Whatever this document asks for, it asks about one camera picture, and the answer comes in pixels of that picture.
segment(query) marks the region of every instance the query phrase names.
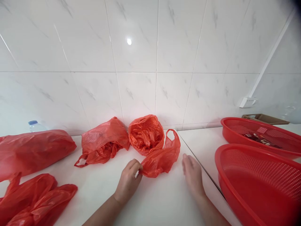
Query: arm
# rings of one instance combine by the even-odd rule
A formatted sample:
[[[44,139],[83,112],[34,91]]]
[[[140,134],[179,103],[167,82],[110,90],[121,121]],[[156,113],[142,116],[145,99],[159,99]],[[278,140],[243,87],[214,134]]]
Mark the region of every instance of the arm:
[[[189,191],[197,203],[206,226],[230,226],[205,194],[201,165],[192,156],[184,154],[182,166]]]
[[[136,159],[131,160],[121,173],[115,193],[82,226],[113,225],[138,188],[142,174],[135,175],[139,169],[142,165]]]

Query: countertop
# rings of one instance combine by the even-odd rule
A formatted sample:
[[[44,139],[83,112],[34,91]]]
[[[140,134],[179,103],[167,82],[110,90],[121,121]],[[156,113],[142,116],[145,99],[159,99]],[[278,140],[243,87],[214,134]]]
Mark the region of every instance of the countertop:
[[[213,141],[214,138],[221,140],[218,135],[219,129],[216,128],[216,135],[213,131],[210,132],[213,135],[208,138],[212,139],[212,143],[221,143],[217,140]],[[44,170],[21,179],[23,183],[41,173],[49,173],[56,178],[59,186],[67,183],[78,186],[77,194],[55,226],[82,225],[114,193],[121,171],[126,164],[133,158],[140,162],[145,158],[130,147],[129,151],[119,150],[115,158],[105,164],[77,168],[73,165],[82,153],[81,136],[72,138],[77,144],[72,154]],[[157,178],[143,177],[138,190],[119,215],[115,225],[204,225],[202,216],[188,192],[182,172],[182,155],[184,153],[192,155],[192,153],[182,138],[180,136],[179,138],[181,151],[171,171],[168,174],[162,173]],[[203,171],[203,184],[209,199],[230,224],[241,225],[205,171]],[[7,185],[8,181],[0,183],[0,197],[4,195]]]
[[[301,135],[301,124],[277,125],[282,129],[286,129],[298,135]],[[214,161],[214,155],[217,148],[221,145],[228,144],[222,135],[222,127],[195,129],[179,131],[178,134],[183,141],[193,152],[200,164],[210,175],[213,182],[220,190],[218,171]],[[296,162],[301,163],[301,158],[295,159]]]

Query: basket rim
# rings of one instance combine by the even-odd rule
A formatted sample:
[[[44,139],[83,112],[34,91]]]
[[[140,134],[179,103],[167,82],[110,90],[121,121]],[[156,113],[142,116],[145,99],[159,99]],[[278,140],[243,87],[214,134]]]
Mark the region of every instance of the basket rim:
[[[280,149],[280,148],[274,148],[274,147],[271,147],[271,146],[267,146],[265,144],[262,144],[260,142],[257,142],[257,141],[254,141],[254,140],[251,140],[251,139],[248,139],[246,137],[244,137],[243,135],[240,135],[239,133],[236,133],[235,131],[233,131],[232,129],[230,129],[226,124],[225,124],[225,121],[227,120],[238,120],[238,121],[247,121],[247,122],[251,122],[251,123],[255,123],[255,124],[258,124],[258,125],[261,125],[261,126],[264,126],[264,127],[267,127],[267,128],[270,128],[270,129],[275,129],[277,131],[280,131],[286,135],[289,135],[297,140],[299,140],[301,142],[301,136],[299,136],[298,134],[295,134],[293,132],[290,132],[288,130],[285,130],[285,129],[282,129],[282,128],[279,128],[279,127],[276,127],[276,126],[273,126],[273,125],[270,125],[270,124],[267,124],[267,123],[264,123],[264,122],[259,122],[259,121],[255,121],[255,120],[250,120],[250,119],[244,119],[244,118],[237,118],[237,117],[226,117],[226,118],[223,118],[220,120],[220,123],[222,124],[223,128],[227,128],[229,129],[230,131],[232,131],[233,133],[235,133],[236,135],[244,138],[244,139],[247,139],[249,140],[250,142],[256,144],[256,146],[260,146],[262,147],[263,149],[272,149],[272,150],[276,150],[276,151],[281,151],[281,152],[284,152],[284,153],[287,153],[287,154],[290,154],[290,155],[295,155],[295,156],[301,156],[301,153],[299,152],[293,152],[293,151],[288,151],[288,150],[285,150],[285,149]]]
[[[244,148],[244,149],[248,149],[249,151],[254,151],[257,152],[259,154],[268,156],[271,159],[276,159],[281,161],[282,163],[286,163],[292,167],[295,167],[298,170],[301,170],[301,164],[287,159],[285,157],[282,157],[280,155],[277,155],[275,153],[269,152],[267,150],[263,150],[260,148],[256,148],[253,146],[248,146],[248,145],[244,145],[244,144],[224,144],[220,147],[217,148],[215,155],[214,155],[214,161],[215,161],[215,165],[217,168],[217,171],[219,173],[219,176],[221,178],[221,180],[223,180],[223,182],[225,183],[226,187],[228,188],[228,190],[231,192],[231,194],[236,198],[236,200],[240,203],[240,205],[243,207],[243,209],[245,211],[247,211],[249,213],[249,215],[261,226],[267,226],[266,223],[263,222],[263,220],[261,220],[259,218],[259,216],[249,207],[249,205],[244,201],[244,199],[238,194],[238,192],[236,191],[236,189],[234,188],[234,186],[231,184],[231,182],[229,181],[228,177],[226,176],[221,162],[220,162],[220,156],[222,154],[222,152],[227,151],[229,149],[239,149],[239,148]]]

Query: white tile wall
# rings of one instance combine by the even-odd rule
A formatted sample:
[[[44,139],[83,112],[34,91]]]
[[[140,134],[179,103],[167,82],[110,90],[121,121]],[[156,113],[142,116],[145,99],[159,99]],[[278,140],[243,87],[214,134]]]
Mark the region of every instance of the white tile wall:
[[[113,116],[156,114],[165,129],[221,126],[226,116],[301,123],[296,16],[241,109],[290,12],[283,0],[2,0],[0,136],[30,120],[71,135]]]
[[[156,72],[158,1],[106,3],[116,71]]]
[[[158,72],[193,72],[206,0],[160,0]]]
[[[156,73],[117,73],[124,124],[155,114]]]

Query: crumpled plastic bag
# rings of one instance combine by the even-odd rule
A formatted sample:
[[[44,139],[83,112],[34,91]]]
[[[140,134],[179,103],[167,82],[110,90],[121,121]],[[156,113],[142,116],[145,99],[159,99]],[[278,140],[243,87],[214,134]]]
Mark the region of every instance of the crumpled plastic bag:
[[[89,164],[106,163],[110,158],[114,158],[120,149],[129,150],[129,146],[128,133],[123,123],[117,117],[113,117],[82,134],[82,155],[75,166],[84,167]],[[86,162],[78,165],[81,159],[85,159]]]
[[[167,137],[169,131],[173,131],[175,136],[174,140]],[[142,161],[143,170],[140,173],[151,178],[156,178],[163,172],[168,173],[172,165],[178,160],[180,147],[181,143],[178,134],[173,129],[167,130],[164,148],[155,148],[152,150]]]
[[[0,182],[15,173],[26,176],[68,156],[75,142],[63,130],[0,137]]]
[[[157,116],[147,115],[132,121],[128,128],[131,145],[144,156],[154,149],[162,149],[164,131]]]
[[[0,226],[52,226],[77,192],[77,186],[57,187],[50,174],[40,174],[19,185],[15,174],[0,198]]]

